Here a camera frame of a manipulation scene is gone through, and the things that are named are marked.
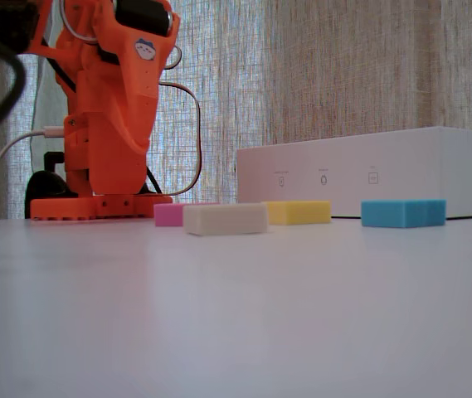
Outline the orange gripper black servo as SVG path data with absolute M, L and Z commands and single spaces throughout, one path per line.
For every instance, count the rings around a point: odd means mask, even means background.
M 175 47 L 179 16 L 166 1 L 94 2 L 94 63 L 120 66 L 127 139 L 148 149 L 158 106 L 158 82 Z

